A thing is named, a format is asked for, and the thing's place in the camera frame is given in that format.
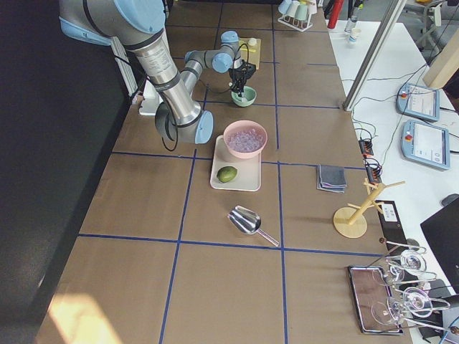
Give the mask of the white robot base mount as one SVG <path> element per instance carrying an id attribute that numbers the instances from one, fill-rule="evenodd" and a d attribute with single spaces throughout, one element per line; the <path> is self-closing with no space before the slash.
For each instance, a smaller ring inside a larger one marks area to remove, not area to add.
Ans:
<path id="1" fill-rule="evenodd" d="M 142 101 L 139 105 L 139 113 L 144 116 L 155 116 L 163 100 L 150 81 L 146 81 L 141 96 Z"/>

